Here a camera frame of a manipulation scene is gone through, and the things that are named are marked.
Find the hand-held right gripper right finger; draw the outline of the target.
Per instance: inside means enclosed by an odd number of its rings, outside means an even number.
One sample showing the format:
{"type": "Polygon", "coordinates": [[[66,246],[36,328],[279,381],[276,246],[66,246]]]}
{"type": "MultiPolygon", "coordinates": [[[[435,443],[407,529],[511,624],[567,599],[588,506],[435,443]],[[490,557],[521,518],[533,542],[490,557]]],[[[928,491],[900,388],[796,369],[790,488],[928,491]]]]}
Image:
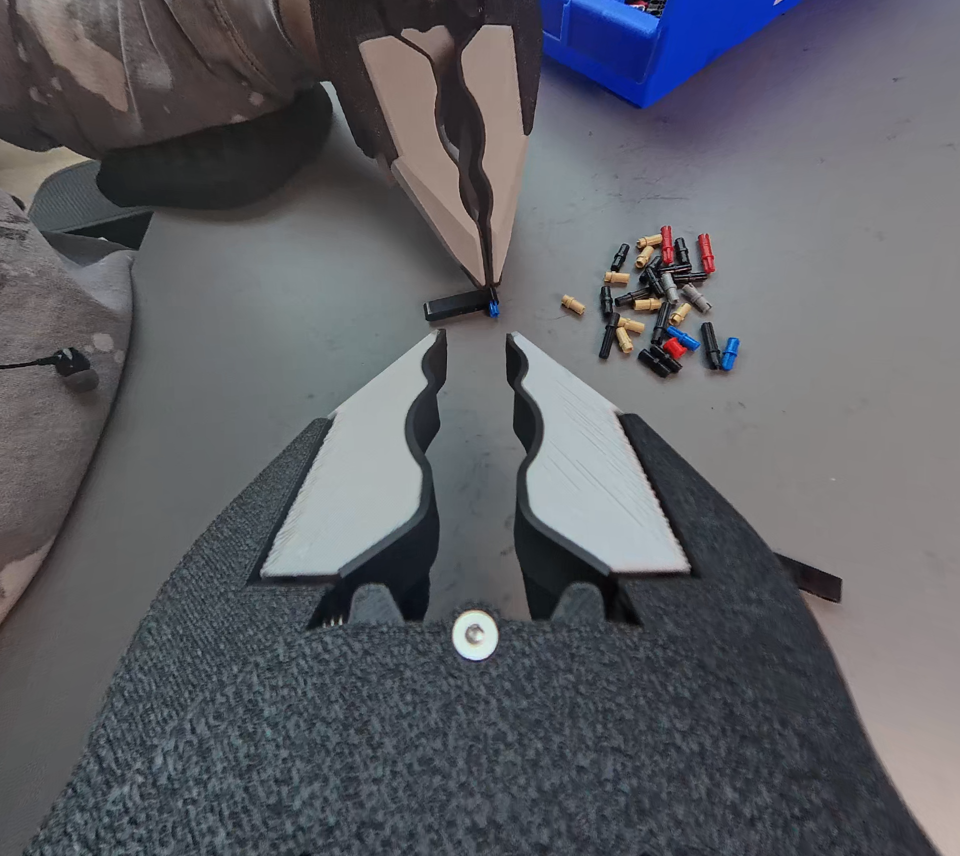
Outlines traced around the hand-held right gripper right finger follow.
{"type": "Polygon", "coordinates": [[[506,373],[524,450],[513,542],[531,618],[549,620],[585,584],[602,618],[638,619],[625,582],[687,578],[692,564],[625,413],[522,334],[507,335],[506,373]]]}

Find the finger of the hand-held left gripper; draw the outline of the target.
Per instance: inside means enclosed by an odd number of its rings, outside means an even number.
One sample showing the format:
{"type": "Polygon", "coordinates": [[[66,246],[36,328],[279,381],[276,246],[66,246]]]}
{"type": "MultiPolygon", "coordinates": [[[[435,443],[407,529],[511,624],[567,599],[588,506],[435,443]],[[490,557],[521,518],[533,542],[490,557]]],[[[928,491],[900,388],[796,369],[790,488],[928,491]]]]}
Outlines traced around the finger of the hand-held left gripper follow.
{"type": "Polygon", "coordinates": [[[517,215],[528,136],[523,130],[513,30],[482,26],[455,63],[481,122],[468,126],[453,168],[452,206],[467,233],[458,260],[478,286],[498,286],[517,215]]]}
{"type": "Polygon", "coordinates": [[[486,286],[481,238],[464,206],[459,169],[438,129],[435,61],[446,68],[450,33],[401,33],[359,46],[396,153],[390,171],[474,284],[486,286]]]}

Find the short black holed brick beam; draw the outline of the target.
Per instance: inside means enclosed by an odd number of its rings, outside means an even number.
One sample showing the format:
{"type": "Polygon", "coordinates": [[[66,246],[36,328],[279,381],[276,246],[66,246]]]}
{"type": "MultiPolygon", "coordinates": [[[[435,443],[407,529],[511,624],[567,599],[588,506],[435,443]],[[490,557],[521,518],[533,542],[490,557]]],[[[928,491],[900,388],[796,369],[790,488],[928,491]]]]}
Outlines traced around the short black holed brick beam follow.
{"type": "Polygon", "coordinates": [[[423,304],[424,318],[428,323],[438,323],[474,313],[487,317],[499,317],[499,300],[494,287],[474,288],[469,291],[441,297],[423,304]]]}

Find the person's left forearm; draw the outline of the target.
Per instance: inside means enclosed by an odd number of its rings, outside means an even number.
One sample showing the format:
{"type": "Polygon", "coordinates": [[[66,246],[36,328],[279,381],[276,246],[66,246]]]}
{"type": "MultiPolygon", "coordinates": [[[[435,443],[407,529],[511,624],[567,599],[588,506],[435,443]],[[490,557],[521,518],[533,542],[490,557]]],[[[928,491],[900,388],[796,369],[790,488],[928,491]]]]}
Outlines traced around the person's left forearm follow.
{"type": "Polygon", "coordinates": [[[1,0],[2,141],[101,159],[320,80],[307,0],[1,0]]]}

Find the grey desk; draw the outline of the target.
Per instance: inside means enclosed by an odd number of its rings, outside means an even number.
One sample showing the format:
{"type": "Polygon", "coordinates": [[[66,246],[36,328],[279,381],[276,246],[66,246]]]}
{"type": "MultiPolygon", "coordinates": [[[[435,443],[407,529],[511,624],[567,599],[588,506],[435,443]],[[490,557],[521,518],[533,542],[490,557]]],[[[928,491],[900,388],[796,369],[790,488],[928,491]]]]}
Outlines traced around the grey desk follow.
{"type": "MultiPolygon", "coordinates": [[[[64,532],[2,626],[2,854],[68,783],[160,586],[315,418],[424,337],[464,278],[338,120],[284,190],[159,213],[116,406],[64,532]]],[[[870,738],[958,854],[958,0],[803,0],[647,110],[543,66],[501,317],[448,325],[430,446],[429,621],[529,617],[513,548],[518,331],[640,415],[774,549],[870,738]],[[709,234],[729,374],[597,358],[618,246],[709,234]]]]}

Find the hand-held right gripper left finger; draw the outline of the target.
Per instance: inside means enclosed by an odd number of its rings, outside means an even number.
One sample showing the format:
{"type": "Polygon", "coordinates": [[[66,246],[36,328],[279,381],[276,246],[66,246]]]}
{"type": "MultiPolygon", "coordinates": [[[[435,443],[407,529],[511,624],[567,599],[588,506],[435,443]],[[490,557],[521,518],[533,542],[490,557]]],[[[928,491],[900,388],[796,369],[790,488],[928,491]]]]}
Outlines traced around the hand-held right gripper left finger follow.
{"type": "Polygon", "coordinates": [[[315,618],[347,618],[369,584],[387,587],[402,618],[426,615],[440,532],[426,450],[447,370],[438,329],[320,422],[261,552],[262,583],[327,586],[315,618]]]}

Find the black brick subassembly with pins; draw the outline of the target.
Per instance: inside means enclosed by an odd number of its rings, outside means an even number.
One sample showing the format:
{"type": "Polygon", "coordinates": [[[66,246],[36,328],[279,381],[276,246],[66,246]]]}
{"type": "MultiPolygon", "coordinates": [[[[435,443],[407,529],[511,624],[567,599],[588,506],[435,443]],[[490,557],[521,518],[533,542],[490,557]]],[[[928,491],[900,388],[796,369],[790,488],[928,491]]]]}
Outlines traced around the black brick subassembly with pins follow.
{"type": "Polygon", "coordinates": [[[840,576],[800,562],[779,552],[776,552],[774,555],[786,574],[789,575],[797,588],[802,592],[833,604],[840,604],[842,602],[843,580],[840,576]]]}

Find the pile of small connector pins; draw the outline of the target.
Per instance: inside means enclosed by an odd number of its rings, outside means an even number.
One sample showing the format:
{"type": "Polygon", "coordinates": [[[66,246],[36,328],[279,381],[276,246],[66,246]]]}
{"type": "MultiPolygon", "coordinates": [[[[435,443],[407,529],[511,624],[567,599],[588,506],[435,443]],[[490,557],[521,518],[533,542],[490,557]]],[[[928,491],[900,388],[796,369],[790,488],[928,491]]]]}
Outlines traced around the pile of small connector pins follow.
{"type": "Polygon", "coordinates": [[[693,251],[668,224],[620,244],[596,297],[602,324],[597,358],[632,358],[661,380],[695,361],[714,373],[732,373],[741,340],[721,339],[716,331],[714,306],[705,293],[715,272],[709,234],[697,236],[693,251]]]}

